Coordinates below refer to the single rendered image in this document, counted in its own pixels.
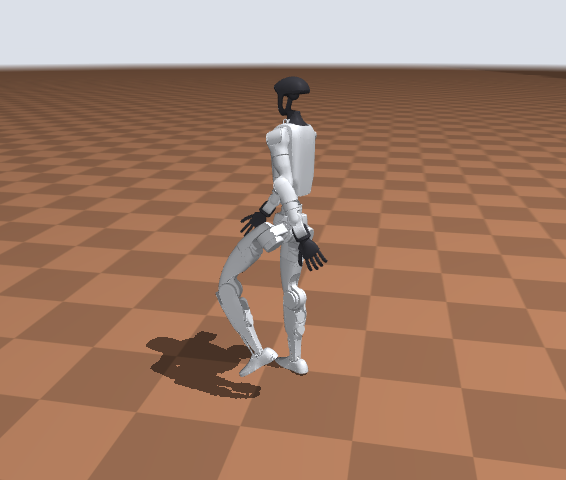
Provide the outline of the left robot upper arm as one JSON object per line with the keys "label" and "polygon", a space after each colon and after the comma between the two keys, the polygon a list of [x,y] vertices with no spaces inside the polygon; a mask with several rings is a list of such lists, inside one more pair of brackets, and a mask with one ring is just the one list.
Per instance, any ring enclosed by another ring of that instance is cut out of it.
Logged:
{"label": "left robot upper arm", "polygon": [[[270,149],[271,157],[273,158],[274,168],[279,173],[278,178],[286,178],[293,187],[293,177],[288,152],[290,137],[287,132],[287,127],[278,128],[268,132],[266,134],[266,143]],[[274,184],[273,189],[275,193],[278,194],[274,188]]]}

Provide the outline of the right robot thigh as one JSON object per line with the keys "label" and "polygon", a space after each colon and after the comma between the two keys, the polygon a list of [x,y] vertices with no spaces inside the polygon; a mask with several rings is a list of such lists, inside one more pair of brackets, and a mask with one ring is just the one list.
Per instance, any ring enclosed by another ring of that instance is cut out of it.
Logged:
{"label": "right robot thigh", "polygon": [[[313,239],[314,230],[307,225],[311,234],[310,240]],[[298,288],[302,266],[298,264],[300,242],[283,243],[280,250],[280,273],[283,288],[283,301],[289,309],[301,308],[305,303],[304,293]],[[304,258],[302,256],[302,265]]]}

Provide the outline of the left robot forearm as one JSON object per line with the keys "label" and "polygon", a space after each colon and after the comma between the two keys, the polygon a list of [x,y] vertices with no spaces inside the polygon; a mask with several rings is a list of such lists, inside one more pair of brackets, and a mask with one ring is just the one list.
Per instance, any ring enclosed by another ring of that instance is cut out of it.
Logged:
{"label": "left robot forearm", "polygon": [[299,213],[298,197],[286,178],[278,178],[274,183],[274,188],[280,196],[280,204],[283,205],[285,215],[288,215],[287,222],[292,227],[296,237],[302,238],[307,235],[303,225],[303,217]]}

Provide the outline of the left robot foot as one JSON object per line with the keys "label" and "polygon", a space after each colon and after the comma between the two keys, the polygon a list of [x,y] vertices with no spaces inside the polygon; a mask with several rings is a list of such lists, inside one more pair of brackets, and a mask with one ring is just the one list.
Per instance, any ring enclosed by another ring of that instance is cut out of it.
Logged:
{"label": "left robot foot", "polygon": [[[278,357],[278,354],[269,347],[264,348],[263,350],[260,351],[261,351],[261,356],[256,357],[255,359],[253,359],[251,355],[251,358],[247,363],[247,365],[239,372],[240,377],[244,377],[256,371],[258,368],[274,361]],[[260,355],[260,353],[257,354]]]}

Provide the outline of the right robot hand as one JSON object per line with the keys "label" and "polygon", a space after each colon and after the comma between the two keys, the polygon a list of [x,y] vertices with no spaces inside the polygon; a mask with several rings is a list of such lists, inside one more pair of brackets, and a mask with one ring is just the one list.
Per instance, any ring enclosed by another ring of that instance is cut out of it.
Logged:
{"label": "right robot hand", "polygon": [[248,219],[251,218],[250,221],[249,221],[249,222],[242,228],[242,230],[240,231],[240,232],[242,233],[242,232],[251,224],[251,226],[250,226],[249,229],[246,231],[246,233],[244,234],[244,236],[247,235],[247,234],[251,231],[251,229],[252,229],[253,227],[256,228],[257,226],[261,225],[262,223],[265,223],[265,222],[266,222],[266,217],[270,217],[270,216],[272,215],[272,213],[275,211],[276,207],[274,208],[274,210],[273,210],[270,214],[267,214],[264,210],[262,210],[262,208],[264,207],[264,205],[265,205],[266,203],[267,203],[267,201],[265,201],[265,202],[263,203],[263,205],[260,207],[260,209],[259,209],[260,212],[255,212],[254,214],[249,215],[249,216],[247,216],[247,217],[245,217],[245,218],[243,218],[243,219],[241,220],[241,223],[243,223],[243,222],[245,222],[246,220],[248,220]]}

